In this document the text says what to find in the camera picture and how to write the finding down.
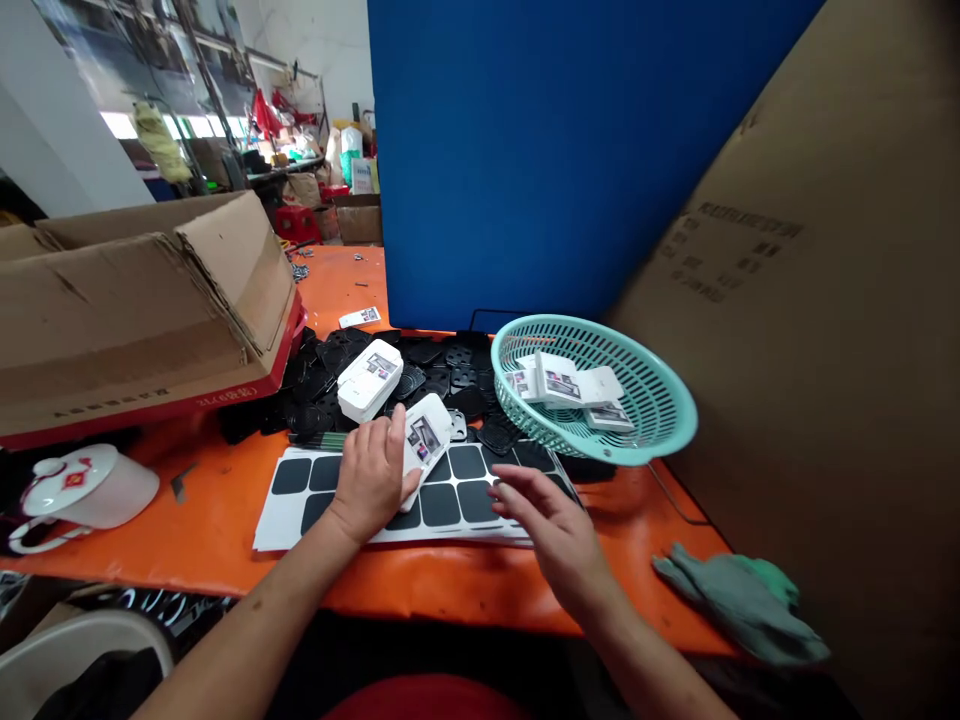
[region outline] hand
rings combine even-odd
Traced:
[[[347,436],[340,480],[327,513],[358,546],[380,532],[420,484],[420,470],[403,476],[407,412],[364,423]]]
[[[494,465],[493,511],[513,518],[533,540],[540,571],[557,601],[581,626],[622,593],[590,517],[539,470]]]

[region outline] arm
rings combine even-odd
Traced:
[[[307,623],[337,576],[420,479],[401,481],[406,412],[347,437],[330,507],[253,592],[177,665],[134,720],[260,720]]]
[[[493,468],[493,509],[529,533],[557,601],[577,621],[637,717],[735,718],[729,708],[630,604],[597,542],[589,516],[541,472]]]

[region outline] red emblem on mug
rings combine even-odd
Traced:
[[[84,483],[84,473],[70,473],[63,479],[63,489],[68,487],[80,487]]]

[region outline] cup lid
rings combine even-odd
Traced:
[[[91,445],[62,458],[48,458],[33,466],[36,479],[24,491],[25,515],[51,515],[93,492],[117,463],[113,445]]]

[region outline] forearm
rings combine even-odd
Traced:
[[[260,720],[320,600],[358,549],[321,517],[177,665],[134,720]]]
[[[637,614],[619,586],[580,625],[635,716],[735,719],[683,656]]]

